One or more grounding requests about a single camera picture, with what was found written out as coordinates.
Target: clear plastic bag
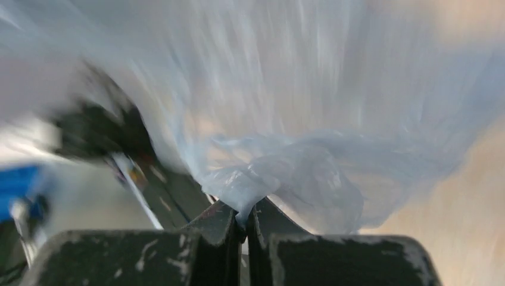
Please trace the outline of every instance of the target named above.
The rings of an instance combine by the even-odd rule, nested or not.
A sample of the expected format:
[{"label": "clear plastic bag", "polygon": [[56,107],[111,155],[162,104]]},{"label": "clear plastic bag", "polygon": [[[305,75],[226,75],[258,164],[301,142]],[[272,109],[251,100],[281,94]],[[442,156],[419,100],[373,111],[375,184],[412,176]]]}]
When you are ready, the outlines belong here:
[{"label": "clear plastic bag", "polygon": [[349,233],[429,191],[504,110],[505,42],[448,43],[395,2],[7,0],[0,44],[106,70],[160,159],[240,222],[271,195]]}]

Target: black plastic part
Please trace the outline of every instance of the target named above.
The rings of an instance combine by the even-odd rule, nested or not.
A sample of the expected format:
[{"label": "black plastic part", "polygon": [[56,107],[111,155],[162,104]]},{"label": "black plastic part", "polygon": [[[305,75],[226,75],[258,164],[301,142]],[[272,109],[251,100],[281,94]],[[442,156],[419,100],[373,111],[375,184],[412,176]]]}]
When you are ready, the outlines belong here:
[{"label": "black plastic part", "polygon": [[0,223],[0,286],[18,285],[27,268],[14,221]]},{"label": "black plastic part", "polygon": [[253,286],[440,285],[424,248],[407,237],[308,234],[268,199],[250,215]]},{"label": "black plastic part", "polygon": [[247,237],[251,285],[272,285],[268,239],[272,234],[307,235],[269,199],[258,202],[249,215]]},{"label": "black plastic part", "polygon": [[183,228],[211,206],[192,177],[171,172],[157,160],[137,163],[146,177],[142,195],[164,229]]},{"label": "black plastic part", "polygon": [[87,64],[86,76],[101,85],[120,117],[84,97],[74,99],[75,110],[56,111],[49,121],[61,131],[61,147],[54,153],[68,158],[101,158],[125,153],[135,159],[155,157],[140,111],[129,102],[125,109],[117,100],[128,96],[105,72]]},{"label": "black plastic part", "polygon": [[65,232],[42,247],[21,285],[236,286],[240,236],[234,217],[228,206],[215,204],[174,233]]}]

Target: blue plastic part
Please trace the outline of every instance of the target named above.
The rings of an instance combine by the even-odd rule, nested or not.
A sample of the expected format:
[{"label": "blue plastic part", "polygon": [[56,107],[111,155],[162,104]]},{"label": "blue plastic part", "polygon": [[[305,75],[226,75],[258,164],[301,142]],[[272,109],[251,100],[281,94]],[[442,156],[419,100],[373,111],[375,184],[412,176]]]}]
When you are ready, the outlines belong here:
[{"label": "blue plastic part", "polygon": [[[19,198],[27,198],[35,182],[40,179],[41,170],[42,166],[38,164],[0,170],[0,222],[12,219],[9,212],[11,203]],[[37,202],[34,202],[30,215],[42,215]]]}]

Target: blue-tinted plastic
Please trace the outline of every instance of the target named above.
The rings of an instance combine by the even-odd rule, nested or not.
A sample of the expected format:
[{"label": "blue-tinted plastic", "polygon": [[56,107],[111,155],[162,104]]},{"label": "blue-tinted plastic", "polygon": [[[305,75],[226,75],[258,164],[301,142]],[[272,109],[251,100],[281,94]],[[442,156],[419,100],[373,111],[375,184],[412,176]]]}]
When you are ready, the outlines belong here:
[{"label": "blue-tinted plastic", "polygon": [[443,20],[471,9],[423,10],[436,2],[459,3],[2,0],[0,114],[74,95],[117,111],[114,89],[72,73],[84,58],[139,108],[158,158],[240,223],[270,196],[307,229],[354,233],[451,175],[505,115],[505,5],[477,13],[499,19],[481,30]]},{"label": "blue-tinted plastic", "polygon": [[[42,167],[31,164],[7,170],[0,170],[0,222],[10,220],[9,207],[13,200],[26,198],[41,176]],[[32,216],[40,216],[40,207],[35,204]]]}]

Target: scratched black surface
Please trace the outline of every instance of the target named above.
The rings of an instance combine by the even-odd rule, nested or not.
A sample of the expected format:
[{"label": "scratched black surface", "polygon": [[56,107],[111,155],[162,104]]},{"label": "scratched black surface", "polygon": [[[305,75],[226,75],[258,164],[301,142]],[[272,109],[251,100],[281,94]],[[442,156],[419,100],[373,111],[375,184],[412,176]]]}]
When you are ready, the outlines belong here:
[{"label": "scratched black surface", "polygon": [[43,246],[21,285],[190,285],[200,239],[158,231],[65,232]]},{"label": "scratched black surface", "polygon": [[148,182],[142,195],[164,229],[180,229],[210,207],[201,186],[190,176],[171,172],[157,160],[138,161],[138,165]]},{"label": "scratched black surface", "polygon": [[250,214],[252,286],[437,286],[426,250],[407,237],[318,237],[267,198]]}]

